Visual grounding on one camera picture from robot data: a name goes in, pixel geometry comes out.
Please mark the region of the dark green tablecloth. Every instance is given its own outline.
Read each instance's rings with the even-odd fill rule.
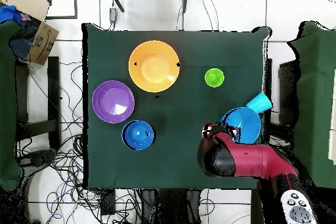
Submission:
[[[245,105],[261,92],[263,39],[268,33],[268,28],[254,33],[111,32],[87,24],[89,187],[255,188],[256,181],[249,177],[204,175],[196,153],[204,123],[218,121],[226,111]],[[129,56],[148,40],[170,44],[180,60],[177,81],[161,93],[139,89],[129,76]],[[220,68],[225,74],[219,88],[204,82],[210,68]],[[91,105],[96,87],[111,79],[128,85],[135,96],[131,117],[117,124],[103,122]],[[131,120],[153,125],[157,138],[150,148],[133,151],[123,144],[121,130]]]
[[[14,159],[16,134],[15,59],[9,39],[20,29],[14,21],[0,24],[0,187],[14,189],[21,169]]]
[[[294,128],[294,153],[318,187],[336,189],[336,166],[328,160],[329,131],[336,69],[336,31],[315,22],[301,24],[291,42],[299,58],[299,119]]]

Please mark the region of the bowl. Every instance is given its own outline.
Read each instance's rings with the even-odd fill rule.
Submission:
[[[134,120],[123,127],[121,138],[127,148],[132,150],[144,150],[155,141],[156,134],[153,127],[140,120]]]
[[[204,79],[208,86],[217,88],[222,85],[224,74],[219,68],[211,68],[205,73]]]
[[[125,121],[134,110],[132,91],[116,80],[101,83],[92,96],[92,106],[96,115],[107,123]]]
[[[179,76],[180,63],[174,49],[162,41],[146,41],[129,57],[129,74],[139,88],[158,93],[168,89]]]
[[[236,143],[253,144],[261,132],[261,120],[259,115],[248,107],[239,107],[227,112],[220,124],[229,125],[239,129]]]

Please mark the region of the orange bowl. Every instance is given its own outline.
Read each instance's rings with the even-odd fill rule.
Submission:
[[[146,41],[129,57],[129,74],[141,89],[157,93],[168,89],[180,72],[174,49],[162,41]]]

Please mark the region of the cardboard box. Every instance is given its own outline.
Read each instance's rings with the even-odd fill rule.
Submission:
[[[16,10],[27,14],[38,26],[27,56],[22,59],[44,65],[58,35],[58,30],[44,23],[49,2],[47,0],[0,0],[1,5],[14,5]]]

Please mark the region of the green cup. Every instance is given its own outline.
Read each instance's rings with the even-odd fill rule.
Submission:
[[[205,82],[212,88],[217,88],[224,81],[224,74],[219,68],[212,68],[205,73]]]

